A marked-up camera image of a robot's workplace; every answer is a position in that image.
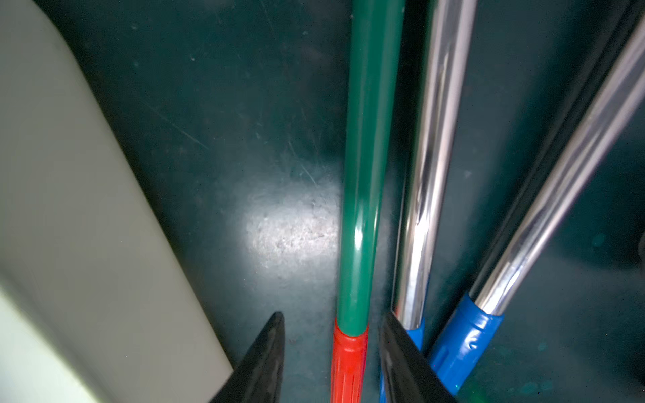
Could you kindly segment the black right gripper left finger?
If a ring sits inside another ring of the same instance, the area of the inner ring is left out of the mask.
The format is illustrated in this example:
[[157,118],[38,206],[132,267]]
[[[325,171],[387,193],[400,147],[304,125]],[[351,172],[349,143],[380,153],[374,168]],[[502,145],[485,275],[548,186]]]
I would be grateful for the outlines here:
[[274,312],[247,350],[240,365],[210,400],[279,402],[285,359],[285,318]]

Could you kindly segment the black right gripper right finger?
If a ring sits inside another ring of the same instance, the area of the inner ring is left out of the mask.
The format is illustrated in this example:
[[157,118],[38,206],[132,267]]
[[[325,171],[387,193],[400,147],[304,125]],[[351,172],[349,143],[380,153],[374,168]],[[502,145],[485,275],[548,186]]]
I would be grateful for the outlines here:
[[387,402],[455,402],[392,312],[380,330],[380,360]]

